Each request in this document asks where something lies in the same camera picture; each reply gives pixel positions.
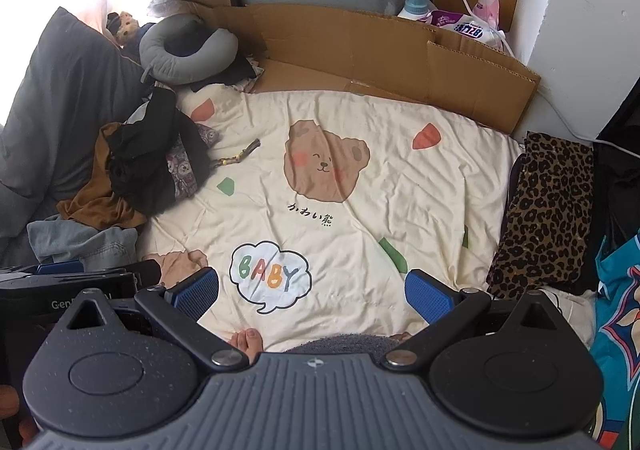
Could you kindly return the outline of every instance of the bed sheet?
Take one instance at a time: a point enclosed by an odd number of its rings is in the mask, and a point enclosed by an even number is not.
[[[152,218],[138,255],[200,250],[220,295],[200,319],[229,339],[255,327],[268,351],[340,333],[415,334],[404,298],[417,267],[455,289],[484,288],[510,168],[502,133],[435,107],[344,92],[178,94],[222,134],[222,166]]]

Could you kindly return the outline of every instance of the cartoon bear face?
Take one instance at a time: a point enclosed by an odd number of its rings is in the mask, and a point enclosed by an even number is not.
[[[370,159],[364,141],[343,139],[322,130],[313,120],[290,126],[285,150],[284,175],[291,189],[324,203],[343,203]]]

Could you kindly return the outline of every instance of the leopard print fabric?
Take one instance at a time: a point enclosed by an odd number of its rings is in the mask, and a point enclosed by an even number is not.
[[[589,232],[593,150],[531,132],[525,146],[507,227],[486,279],[488,292],[499,298],[575,282]]]

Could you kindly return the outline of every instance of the bear's pink cheek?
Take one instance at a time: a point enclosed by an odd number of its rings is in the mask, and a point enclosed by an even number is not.
[[[308,155],[306,152],[296,152],[291,156],[293,166],[306,166]]]

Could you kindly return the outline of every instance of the neck pillow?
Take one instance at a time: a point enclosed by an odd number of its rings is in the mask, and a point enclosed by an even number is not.
[[[195,53],[175,56],[166,51],[167,41],[176,41],[199,18],[191,14],[169,16],[152,26],[140,40],[140,63],[148,76],[169,85],[194,83],[225,70],[238,53],[238,38],[226,29],[217,29]]]

